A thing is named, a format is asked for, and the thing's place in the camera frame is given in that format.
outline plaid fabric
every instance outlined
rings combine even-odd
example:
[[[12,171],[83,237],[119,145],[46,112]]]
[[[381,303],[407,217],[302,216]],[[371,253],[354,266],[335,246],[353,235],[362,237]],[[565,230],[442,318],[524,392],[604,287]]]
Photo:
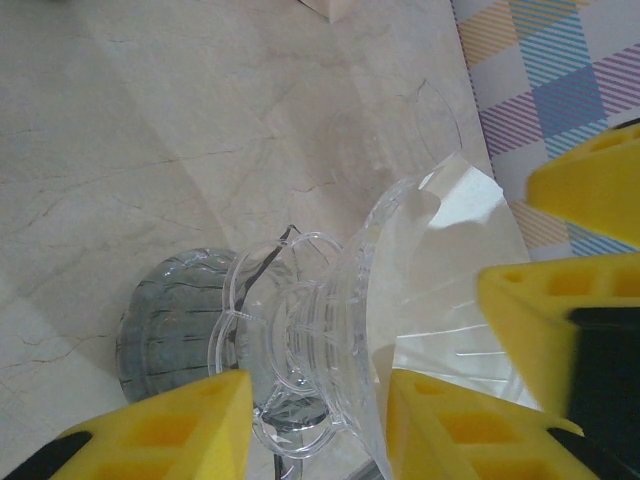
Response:
[[[638,0],[451,0],[496,180],[534,260],[634,248],[525,205],[537,167],[640,117]]]

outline yellow foam block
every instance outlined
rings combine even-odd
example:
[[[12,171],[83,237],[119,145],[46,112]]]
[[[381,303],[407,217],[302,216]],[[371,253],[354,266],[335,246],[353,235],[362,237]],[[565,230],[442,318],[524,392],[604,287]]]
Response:
[[[527,203],[640,246],[640,124],[607,130],[533,172]]]
[[[480,308],[527,387],[566,415],[578,328],[576,308],[640,305],[640,253],[491,267],[478,277]]]
[[[233,370],[76,425],[93,437],[55,480],[243,480],[249,374]]]
[[[394,370],[387,445],[394,480],[595,480],[548,428],[557,416],[408,370]]]

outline marble floor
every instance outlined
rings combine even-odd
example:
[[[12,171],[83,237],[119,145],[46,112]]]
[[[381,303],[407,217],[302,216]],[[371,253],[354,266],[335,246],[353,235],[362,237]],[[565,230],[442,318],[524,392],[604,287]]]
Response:
[[[125,404],[114,336],[161,260],[344,241],[438,160],[425,85],[489,172],[449,0],[0,0],[0,477]]]

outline yellow sponge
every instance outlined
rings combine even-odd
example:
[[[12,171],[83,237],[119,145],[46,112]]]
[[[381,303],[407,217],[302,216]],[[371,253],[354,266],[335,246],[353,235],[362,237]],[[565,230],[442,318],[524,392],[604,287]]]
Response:
[[[579,332],[568,316],[640,306],[640,253],[491,267],[478,278],[478,300],[534,398],[566,416]]]
[[[640,123],[622,127],[533,172],[527,203],[640,246]]]
[[[92,438],[55,480],[242,480],[252,422],[249,374],[209,377],[94,418]]]
[[[442,380],[394,370],[387,445],[394,480],[595,480],[549,433],[579,427]]]

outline glass base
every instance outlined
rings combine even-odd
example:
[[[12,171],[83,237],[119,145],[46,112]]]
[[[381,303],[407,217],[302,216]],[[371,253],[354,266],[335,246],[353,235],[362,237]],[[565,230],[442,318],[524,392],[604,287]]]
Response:
[[[135,288],[116,338],[118,376],[130,403],[208,376],[209,339],[235,257],[224,249],[182,252]]]

